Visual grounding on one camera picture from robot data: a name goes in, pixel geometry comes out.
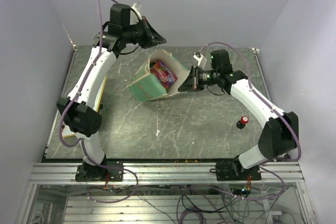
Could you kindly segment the green printed paper bag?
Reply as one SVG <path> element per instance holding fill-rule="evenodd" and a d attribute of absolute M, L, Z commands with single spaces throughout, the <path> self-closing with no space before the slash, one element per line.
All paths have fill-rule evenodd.
<path fill-rule="evenodd" d="M 147 57 L 127 88 L 141 103 L 169 98 L 180 93 L 189 72 L 170 52 L 159 49 Z"/>

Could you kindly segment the purple candy packet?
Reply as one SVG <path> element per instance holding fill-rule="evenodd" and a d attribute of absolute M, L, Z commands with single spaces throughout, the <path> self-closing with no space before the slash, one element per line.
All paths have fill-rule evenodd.
<path fill-rule="evenodd" d="M 166 90 L 178 80 L 175 73 L 160 60 L 150 63 L 150 72 L 155 75 L 159 83 Z"/>

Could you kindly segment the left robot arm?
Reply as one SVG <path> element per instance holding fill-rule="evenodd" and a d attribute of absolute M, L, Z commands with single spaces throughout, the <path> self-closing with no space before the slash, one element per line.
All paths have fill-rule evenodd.
<path fill-rule="evenodd" d="M 75 180 L 78 182 L 101 181 L 112 178 L 121 181 L 123 165 L 107 164 L 99 140 L 102 115 L 96 98 L 103 89 L 108 70 L 128 44 L 151 48 L 166 43 L 147 19 L 140 14 L 141 4 L 113 4 L 110 19 L 105 22 L 92 42 L 90 58 L 75 87 L 67 97 L 57 100 L 61 115 L 60 125 L 66 125 L 75 134 L 76 143 L 83 151 L 82 164 L 78 166 Z"/>

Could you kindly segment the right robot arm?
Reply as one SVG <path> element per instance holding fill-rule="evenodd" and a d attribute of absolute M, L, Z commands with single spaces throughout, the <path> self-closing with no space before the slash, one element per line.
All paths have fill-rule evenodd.
<path fill-rule="evenodd" d="M 233 70 L 229 53 L 225 49 L 211 52 L 211 70 L 204 70 L 206 58 L 194 54 L 197 65 L 192 66 L 181 92 L 202 91 L 217 85 L 221 90 L 241 102 L 262 126 L 257 145 L 238 155 L 231 167 L 236 179 L 244 179 L 250 168 L 275 158 L 281 158 L 293 150 L 300 150 L 298 116 L 285 112 L 271 103 L 240 70 Z"/>

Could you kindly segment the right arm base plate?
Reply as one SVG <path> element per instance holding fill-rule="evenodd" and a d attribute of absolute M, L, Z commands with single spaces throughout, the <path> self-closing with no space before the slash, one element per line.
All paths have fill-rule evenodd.
<path fill-rule="evenodd" d="M 243 181 L 248 178 L 261 180 L 258 166 L 245 169 L 238 159 L 223 159 L 217 162 L 215 167 L 209 171 L 216 175 L 217 181 Z"/>

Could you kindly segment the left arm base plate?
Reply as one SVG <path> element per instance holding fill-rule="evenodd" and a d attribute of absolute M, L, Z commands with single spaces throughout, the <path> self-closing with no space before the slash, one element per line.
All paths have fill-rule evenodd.
<path fill-rule="evenodd" d="M 77 182 L 121 182 L 123 179 L 123 165 L 112 163 L 109 168 L 102 168 L 82 162 L 77 167 L 75 181 Z"/>

